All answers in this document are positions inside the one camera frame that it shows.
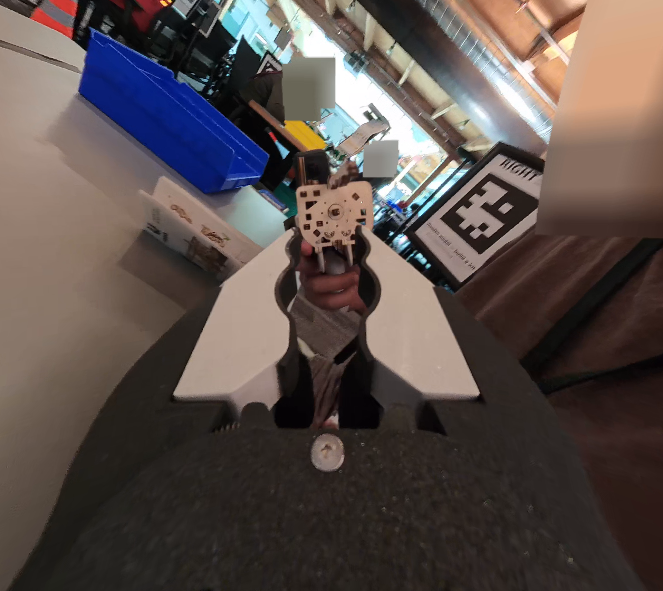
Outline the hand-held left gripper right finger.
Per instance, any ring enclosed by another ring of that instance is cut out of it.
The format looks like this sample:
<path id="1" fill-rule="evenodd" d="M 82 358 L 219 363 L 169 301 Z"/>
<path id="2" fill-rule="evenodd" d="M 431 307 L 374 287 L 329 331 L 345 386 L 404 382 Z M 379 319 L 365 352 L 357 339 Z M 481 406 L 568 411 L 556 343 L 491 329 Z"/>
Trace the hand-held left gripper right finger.
<path id="1" fill-rule="evenodd" d="M 434 285 L 368 228 L 357 228 L 356 241 L 365 247 L 362 277 L 375 289 L 360 337 L 371 396 L 380 405 L 477 399 Z"/>

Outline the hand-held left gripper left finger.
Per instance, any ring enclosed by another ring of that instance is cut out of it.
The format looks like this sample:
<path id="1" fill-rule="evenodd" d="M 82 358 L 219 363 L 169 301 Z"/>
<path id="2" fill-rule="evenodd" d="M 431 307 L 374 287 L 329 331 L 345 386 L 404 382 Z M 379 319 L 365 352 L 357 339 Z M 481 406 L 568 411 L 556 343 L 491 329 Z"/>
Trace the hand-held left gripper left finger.
<path id="1" fill-rule="evenodd" d="M 300 377 L 296 325 L 301 237 L 287 230 L 226 280 L 173 392 L 178 402 L 274 407 Z"/>

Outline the wooden model assembly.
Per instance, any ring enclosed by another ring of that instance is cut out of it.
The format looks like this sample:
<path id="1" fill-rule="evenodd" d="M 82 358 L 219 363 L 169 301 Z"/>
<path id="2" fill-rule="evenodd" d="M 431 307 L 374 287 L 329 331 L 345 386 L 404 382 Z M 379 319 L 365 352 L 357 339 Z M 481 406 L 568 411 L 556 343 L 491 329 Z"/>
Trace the wooden model assembly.
<path id="1" fill-rule="evenodd" d="M 359 168 L 352 159 L 346 159 L 325 182 L 307 176 L 303 157 L 298 158 L 298 168 L 302 183 L 296 190 L 296 227 L 314 249 L 319 271 L 326 271 L 328 250 L 353 265 L 357 228 L 372 231 L 375 224 L 371 184 L 359 180 Z"/>

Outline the person's right hand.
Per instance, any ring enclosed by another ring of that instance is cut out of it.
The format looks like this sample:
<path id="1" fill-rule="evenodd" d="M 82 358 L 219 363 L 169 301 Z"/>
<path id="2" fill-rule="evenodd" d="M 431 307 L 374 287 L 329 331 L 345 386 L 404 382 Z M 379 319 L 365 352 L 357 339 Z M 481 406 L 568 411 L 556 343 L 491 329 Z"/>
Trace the person's right hand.
<path id="1" fill-rule="evenodd" d="M 297 267 L 305 298 L 315 307 L 326 311 L 347 308 L 364 314 L 367 307 L 359 295 L 361 267 L 352 265 L 340 274 L 329 274 L 319 269 L 314 248 L 303 240 Z"/>

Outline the yellow plastic bin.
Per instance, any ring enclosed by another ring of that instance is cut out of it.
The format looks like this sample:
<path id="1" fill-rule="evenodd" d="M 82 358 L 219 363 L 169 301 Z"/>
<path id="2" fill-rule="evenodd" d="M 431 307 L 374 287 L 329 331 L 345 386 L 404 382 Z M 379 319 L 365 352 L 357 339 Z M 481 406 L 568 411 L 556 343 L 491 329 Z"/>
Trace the yellow plastic bin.
<path id="1" fill-rule="evenodd" d="M 287 120 L 285 129 L 302 144 L 305 150 L 326 149 L 327 141 L 307 123 Z"/>

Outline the white printed kit box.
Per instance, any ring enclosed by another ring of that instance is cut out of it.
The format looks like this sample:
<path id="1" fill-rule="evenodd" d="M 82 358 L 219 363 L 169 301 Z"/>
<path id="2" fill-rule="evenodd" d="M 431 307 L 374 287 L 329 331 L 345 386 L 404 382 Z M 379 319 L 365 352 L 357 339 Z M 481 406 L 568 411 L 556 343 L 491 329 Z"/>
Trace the white printed kit box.
<path id="1" fill-rule="evenodd" d="M 161 177 L 153 193 L 138 192 L 144 231 L 203 271 L 224 281 L 262 252 L 202 201 Z"/>

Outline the black chair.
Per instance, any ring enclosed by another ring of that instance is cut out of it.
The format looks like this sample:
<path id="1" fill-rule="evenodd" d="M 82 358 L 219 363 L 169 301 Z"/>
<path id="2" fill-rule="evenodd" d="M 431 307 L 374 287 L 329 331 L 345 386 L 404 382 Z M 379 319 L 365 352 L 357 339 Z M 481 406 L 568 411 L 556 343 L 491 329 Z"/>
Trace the black chair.
<path id="1" fill-rule="evenodd" d="M 228 47 L 229 50 L 215 64 L 209 81 L 203 87 L 202 96 L 213 106 L 225 108 L 257 75 L 262 56 L 244 36 L 240 36 L 232 45 L 224 40 L 221 47 Z"/>

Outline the large blue plastic bin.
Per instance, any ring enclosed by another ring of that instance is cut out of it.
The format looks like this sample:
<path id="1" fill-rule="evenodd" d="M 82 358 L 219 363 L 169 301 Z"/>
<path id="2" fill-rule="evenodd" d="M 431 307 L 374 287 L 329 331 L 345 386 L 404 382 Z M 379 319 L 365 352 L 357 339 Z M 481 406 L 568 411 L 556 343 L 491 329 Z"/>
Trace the large blue plastic bin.
<path id="1" fill-rule="evenodd" d="M 79 94 L 205 194 L 261 181 L 266 151 L 165 66 L 96 30 Z"/>

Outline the red chair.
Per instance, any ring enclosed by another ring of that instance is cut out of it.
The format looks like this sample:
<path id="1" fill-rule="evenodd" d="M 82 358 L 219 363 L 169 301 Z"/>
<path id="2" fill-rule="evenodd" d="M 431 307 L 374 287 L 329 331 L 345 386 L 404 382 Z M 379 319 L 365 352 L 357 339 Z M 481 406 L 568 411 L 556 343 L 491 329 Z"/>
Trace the red chair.
<path id="1" fill-rule="evenodd" d="M 119 12 L 120 22 L 141 34 L 148 34 L 157 15 L 172 5 L 171 0 L 107 0 L 112 12 Z"/>

